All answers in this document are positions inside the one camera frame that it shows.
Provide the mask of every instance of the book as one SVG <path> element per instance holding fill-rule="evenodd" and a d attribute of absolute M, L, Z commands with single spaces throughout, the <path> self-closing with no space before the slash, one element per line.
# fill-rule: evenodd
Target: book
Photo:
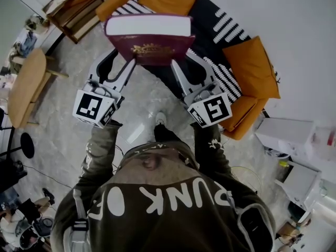
<path fill-rule="evenodd" d="M 195 36 L 191 18 L 169 14 L 127 14 L 112 16 L 105 34 L 126 61 L 138 65 L 169 66 L 183 60 Z"/>

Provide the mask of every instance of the white cabinet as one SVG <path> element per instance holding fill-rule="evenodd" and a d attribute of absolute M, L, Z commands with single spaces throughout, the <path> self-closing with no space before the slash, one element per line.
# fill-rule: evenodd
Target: white cabinet
<path fill-rule="evenodd" d="M 256 130 L 256 136 L 268 148 L 309 159 L 312 157 L 313 132 L 311 121 L 264 119 Z"/>
<path fill-rule="evenodd" d="M 288 164 L 292 169 L 287 178 L 284 182 L 275 180 L 275 183 L 283 188 L 293 203 L 310 212 L 320 195 L 321 172 L 295 162 L 289 161 Z"/>

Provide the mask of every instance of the wooden shelf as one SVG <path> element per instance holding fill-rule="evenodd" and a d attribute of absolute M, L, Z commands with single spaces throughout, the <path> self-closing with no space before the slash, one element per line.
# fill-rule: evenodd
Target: wooden shelf
<path fill-rule="evenodd" d="M 75 44 L 99 22 L 96 8 L 104 0 L 87 0 L 72 7 L 67 7 L 67 1 L 58 6 L 47 18 L 66 34 Z M 52 1 L 43 9 L 45 12 Z"/>

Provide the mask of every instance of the hoodie sleeve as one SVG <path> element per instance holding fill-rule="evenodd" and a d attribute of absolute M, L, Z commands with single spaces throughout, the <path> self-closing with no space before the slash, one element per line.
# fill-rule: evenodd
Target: hoodie sleeve
<path fill-rule="evenodd" d="M 195 158 L 199 163 L 199 171 L 231 191 L 237 207 L 245 208 L 250 204 L 260 204 L 265 209 L 271 226 L 275 230 L 275 221 L 267 205 L 254 191 L 233 177 L 221 144 L 218 125 L 203 129 L 198 123 L 193 123 L 191 126 L 194 128 Z"/>
<path fill-rule="evenodd" d="M 93 127 L 91 139 L 86 147 L 86 158 L 82 163 L 82 174 L 75 189 L 81 191 L 85 211 L 90 208 L 93 195 L 98 188 L 113 176 L 112 161 L 116 147 L 118 129 L 122 124 L 110 122 L 105 128 Z M 55 252 L 63 252 L 64 231 L 77 219 L 73 189 L 65 196 L 57 208 L 51 232 L 51 247 Z"/>

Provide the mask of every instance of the white box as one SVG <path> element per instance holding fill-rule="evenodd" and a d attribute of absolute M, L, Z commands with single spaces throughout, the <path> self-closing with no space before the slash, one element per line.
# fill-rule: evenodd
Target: white box
<path fill-rule="evenodd" d="M 298 163 L 288 161 L 293 166 L 291 172 L 284 180 L 275 183 L 283 188 L 287 197 L 305 211 L 310 211 L 320 196 L 321 172 L 312 170 Z"/>
<path fill-rule="evenodd" d="M 78 90 L 72 115 L 82 122 L 104 128 L 116 111 L 116 101 L 91 91 Z"/>
<path fill-rule="evenodd" d="M 313 154 L 311 146 L 313 133 L 314 123 L 312 121 L 266 118 L 255 134 L 268 148 L 310 159 Z"/>
<path fill-rule="evenodd" d="M 192 103 L 188 108 L 188 112 L 202 128 L 232 117 L 230 102 L 225 92 Z"/>

